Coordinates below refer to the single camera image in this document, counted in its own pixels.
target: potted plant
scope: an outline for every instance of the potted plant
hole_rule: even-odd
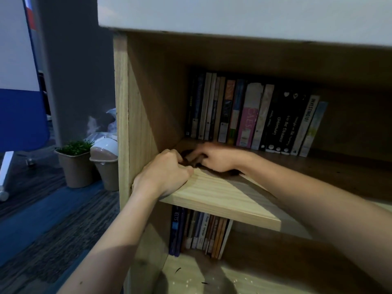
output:
[[[56,148],[68,187],[82,188],[94,182],[94,164],[90,162],[90,148],[93,144],[90,141],[72,141]]]

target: plant pot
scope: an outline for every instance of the plant pot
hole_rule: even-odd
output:
[[[105,160],[93,160],[97,167],[99,174],[101,175],[102,181],[104,182],[104,188],[108,191],[118,191],[118,159],[112,161]]]
[[[94,182],[94,165],[90,162],[90,152],[78,156],[65,155],[56,150],[55,153],[63,167],[68,187],[83,188]]]

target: left hand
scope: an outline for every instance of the left hand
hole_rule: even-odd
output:
[[[145,193],[151,190],[154,199],[173,193],[193,175],[193,167],[180,165],[182,161],[176,150],[164,150],[138,174],[133,182],[133,191]]]

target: forearm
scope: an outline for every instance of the forearm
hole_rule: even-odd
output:
[[[392,215],[328,183],[242,152],[238,169],[277,197],[294,215],[392,289]]]
[[[136,191],[59,293],[119,293],[154,208],[153,190]]]

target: floor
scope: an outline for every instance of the floor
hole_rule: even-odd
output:
[[[54,148],[51,134],[44,148],[14,159],[10,198],[0,203],[2,294],[55,293],[119,212],[118,193],[101,181],[66,187]],[[34,167],[27,167],[26,156]]]

